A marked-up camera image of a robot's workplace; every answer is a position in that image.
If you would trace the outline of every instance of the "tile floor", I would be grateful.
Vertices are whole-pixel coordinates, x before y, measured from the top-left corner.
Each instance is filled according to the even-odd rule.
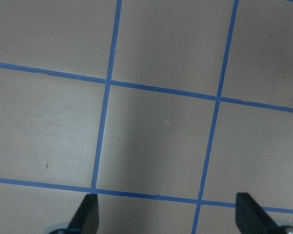
[[[0,233],[97,193],[99,234],[238,234],[245,191],[293,221],[293,1],[0,0]]]

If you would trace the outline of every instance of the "gray tile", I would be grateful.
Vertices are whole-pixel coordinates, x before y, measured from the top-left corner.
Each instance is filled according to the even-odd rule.
[[[0,184],[0,233],[43,234],[68,223],[85,194]]]
[[[0,69],[0,177],[91,186],[104,88]]]
[[[116,0],[0,0],[0,62],[106,77]]]
[[[98,234],[191,233],[195,204],[99,196]]]
[[[223,96],[293,107],[293,2],[239,2]]]
[[[234,203],[236,192],[293,209],[293,113],[221,103],[204,199]]]
[[[217,206],[202,206],[200,210],[197,234],[200,233],[230,233],[240,234],[234,219],[235,209]],[[292,222],[293,215],[268,212],[274,220]]]
[[[112,86],[97,187],[197,198],[214,102]]]
[[[113,79],[215,95],[233,0],[124,0]]]

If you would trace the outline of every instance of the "square tile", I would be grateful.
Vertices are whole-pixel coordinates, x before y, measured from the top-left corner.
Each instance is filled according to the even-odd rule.
[[[213,108],[112,86],[97,188],[197,199]]]
[[[124,0],[113,79],[216,95],[233,0]]]
[[[0,183],[0,233],[43,234],[69,223],[85,195]]]
[[[293,107],[293,2],[239,1],[223,96]]]
[[[105,78],[116,0],[0,0],[0,62]]]
[[[293,113],[221,103],[204,200],[293,209]]]
[[[0,177],[90,187],[104,89],[0,69]]]
[[[273,220],[283,220],[287,222],[292,222],[292,214],[276,212],[267,213]],[[234,215],[234,208],[201,206],[196,233],[240,234],[235,224]]]
[[[98,234],[191,233],[195,204],[99,195]]]

